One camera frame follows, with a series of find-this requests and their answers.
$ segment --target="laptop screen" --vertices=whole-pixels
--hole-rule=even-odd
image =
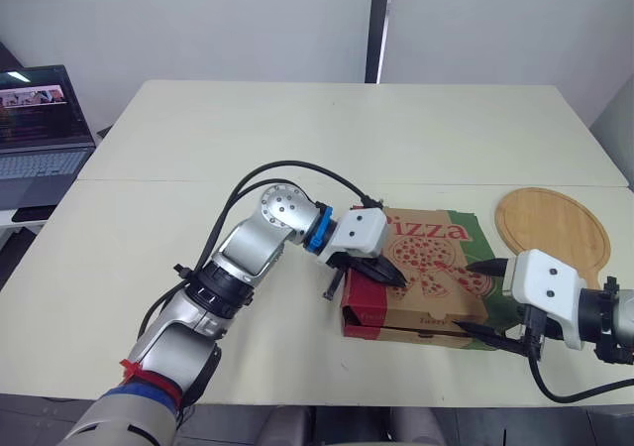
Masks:
[[[0,72],[0,152],[93,144],[63,66]]]

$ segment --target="white wall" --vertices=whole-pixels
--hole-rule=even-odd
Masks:
[[[393,0],[381,82],[556,84],[590,125],[632,74],[633,0]]]
[[[363,82],[369,14],[370,0],[0,0],[0,41],[24,65],[65,64],[97,131],[150,78]]]
[[[590,130],[634,188],[634,78],[618,91]]]

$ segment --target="black cable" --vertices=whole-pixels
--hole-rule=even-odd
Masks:
[[[301,187],[299,187],[297,183],[294,183],[286,178],[268,178],[266,180],[261,180],[252,185],[249,185],[247,188],[245,188],[240,193],[238,193],[233,199],[227,200],[227,203],[225,204],[225,208],[223,209],[223,212],[225,210],[229,212],[229,209],[231,209],[239,200],[241,200],[243,197],[248,195],[253,190],[260,188],[261,186],[269,185],[273,183],[288,183],[288,184],[295,185],[299,189],[301,189]],[[214,224],[210,237],[207,240],[208,243],[210,242],[212,243],[212,249],[213,249],[213,246],[215,246],[216,242],[218,241],[218,236],[220,236],[220,232],[222,230],[222,226],[224,224],[226,217],[227,217],[226,214],[222,218],[219,217],[216,223]],[[180,282],[178,285],[174,286],[172,289],[164,293],[161,297],[159,297],[156,300],[154,304],[152,304],[152,306],[150,306],[150,308],[146,312],[146,315],[143,318],[143,321],[141,322],[141,326],[139,327],[139,333],[137,334],[137,339],[139,339],[146,332],[146,329],[148,328],[148,323],[150,322],[150,318],[152,317],[152,314],[154,314],[154,312],[159,308],[159,306],[162,304],[161,310],[165,309],[165,307],[171,301],[174,295],[177,292],[179,292],[182,288],[184,288],[186,285],[187,285],[187,280]]]
[[[580,391],[579,393],[570,394],[568,396],[559,396],[557,394],[553,394],[550,390],[548,390],[546,384],[544,384],[544,380],[539,373],[537,356],[534,352],[529,352],[528,354],[528,365],[530,366],[531,374],[533,374],[533,379],[535,379],[535,383],[537,384],[537,387],[539,387],[539,390],[541,390],[541,392],[547,398],[557,403],[574,403],[575,401],[580,401],[582,399],[590,398],[591,396],[597,396],[598,394],[607,393],[609,391],[623,389],[625,387],[634,387],[634,379],[629,379],[621,380],[620,382],[614,382],[612,384],[602,385],[600,387],[595,387],[586,391]]]
[[[232,200],[234,200],[236,196],[239,195],[240,190],[254,176],[262,173],[263,171],[269,170],[271,168],[276,168],[276,167],[302,167],[302,168],[307,168],[309,170],[318,171],[320,173],[323,173],[324,175],[330,176],[331,178],[337,180],[340,184],[347,187],[353,193],[358,195],[359,198],[361,199],[363,206],[380,206],[379,202],[367,196],[350,181],[346,180],[345,178],[338,175],[337,173],[334,173],[333,171],[328,170],[327,168],[323,168],[315,164],[311,164],[309,162],[302,162],[302,161],[278,161],[278,162],[271,162],[269,164],[264,164],[263,166],[259,166],[258,168],[255,168],[254,170],[247,173],[247,175],[245,175],[243,179],[238,182],[234,190],[229,195],[229,199],[227,200],[227,203],[225,204],[225,208],[223,208],[223,211],[220,213],[220,216],[218,217],[218,220],[216,221],[216,224],[211,230],[211,233],[209,234],[209,237],[207,238],[207,242],[205,243],[205,246],[200,254],[200,258],[198,259],[198,263],[196,263],[196,267],[194,268],[195,273],[198,273],[202,269],[204,264],[207,262],[207,259],[211,255],[214,249],[215,243],[218,239],[218,236],[220,235],[220,230],[222,229],[222,225],[225,222],[225,219],[227,218],[229,209],[231,208]]]
[[[191,419],[191,417],[194,415],[195,412],[196,412],[196,405],[195,404],[192,404],[191,406],[186,408],[184,411],[181,411],[180,414],[177,417],[178,424],[176,425],[176,429],[180,429],[180,427],[183,424],[185,424],[187,421],[189,421]]]
[[[205,263],[211,256],[211,253],[213,252],[214,247],[216,246],[216,243],[218,242],[218,237],[220,236],[220,232],[222,231],[222,227],[225,223],[225,220],[227,219],[227,216],[229,215],[229,210],[231,210],[231,208],[241,198],[243,198],[245,195],[255,190],[256,188],[259,188],[263,185],[270,184],[270,183],[289,183],[289,184],[294,184],[297,186],[296,183],[293,183],[292,181],[287,180],[285,178],[269,178],[266,180],[258,181],[248,186],[244,190],[242,190],[242,188],[247,184],[247,182],[251,180],[254,176],[262,173],[263,171],[269,170],[271,168],[276,168],[276,167],[302,167],[302,168],[318,171],[324,175],[327,175],[333,178],[334,180],[338,181],[340,184],[342,184],[343,186],[351,190],[354,194],[358,195],[359,198],[361,199],[363,206],[381,206],[380,202],[373,200],[372,198],[367,196],[365,193],[363,193],[360,189],[358,189],[353,183],[346,180],[345,178],[338,175],[337,173],[334,173],[333,171],[328,170],[327,168],[323,168],[315,164],[311,164],[309,162],[303,162],[303,161],[278,161],[278,162],[271,162],[269,164],[264,164],[263,166],[259,166],[253,169],[252,171],[250,171],[247,175],[245,175],[234,187],[233,191],[227,198],[227,202],[225,203],[225,206],[220,212],[218,219],[214,223],[214,226],[212,227],[211,232],[209,233],[209,236],[207,237],[207,241],[205,242],[205,246],[203,247],[203,250],[200,253],[200,257],[198,258],[196,267],[194,268],[192,272],[194,275],[200,272],[200,270],[204,267]],[[174,295],[183,287],[185,287],[186,284],[187,284],[187,280],[180,282],[178,285],[176,285],[175,287],[170,289],[168,292],[163,294],[159,299],[157,299],[157,301],[154,304],[152,304],[152,306],[150,307],[150,309],[148,309],[148,311],[146,312],[146,315],[143,318],[143,321],[139,328],[139,335],[137,338],[141,337],[146,331],[146,328],[148,327],[148,323],[150,322],[150,318],[152,317],[152,314],[155,312],[155,310],[157,310],[161,304],[163,304],[162,308],[165,308],[165,306],[171,301]]]
[[[177,285],[175,285],[172,289],[170,289],[168,292],[166,292],[161,297],[159,297],[155,301],[155,303],[150,306],[150,308],[146,312],[146,315],[143,317],[143,320],[141,321],[141,326],[139,327],[139,334],[137,335],[137,339],[139,339],[146,332],[146,328],[148,327],[148,322],[150,322],[150,317],[152,317],[152,314],[154,314],[155,310],[157,310],[164,301],[171,299],[177,292],[179,292],[183,287],[185,287],[187,283],[188,283],[187,280],[182,280]]]

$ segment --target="laptop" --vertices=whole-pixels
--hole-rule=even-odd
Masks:
[[[94,149],[64,66],[0,72],[0,210],[57,205]]]

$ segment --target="pizza illustration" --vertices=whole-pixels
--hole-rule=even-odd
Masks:
[[[438,268],[453,278],[462,289],[478,297],[487,295],[493,288],[493,282],[489,276],[471,273],[465,268],[447,266],[441,263],[438,263]]]
[[[447,288],[434,277],[434,273],[443,271],[444,266],[454,261],[456,252],[451,243],[404,236],[390,247],[390,251],[391,258],[407,277],[406,287],[391,287],[392,296],[402,299],[415,285],[420,285],[425,296],[443,297],[449,294]]]
[[[440,271],[438,263],[450,265],[456,257],[451,243],[415,236],[403,236],[391,246],[391,258],[402,270],[419,273]]]
[[[390,247],[390,257],[407,277],[406,287],[390,287],[390,294],[397,299],[405,297],[414,286],[420,286],[426,297],[448,295],[449,289],[440,283],[440,273],[446,274],[462,289],[478,297],[487,295],[493,287],[490,277],[453,266],[456,251],[445,240],[403,236]]]

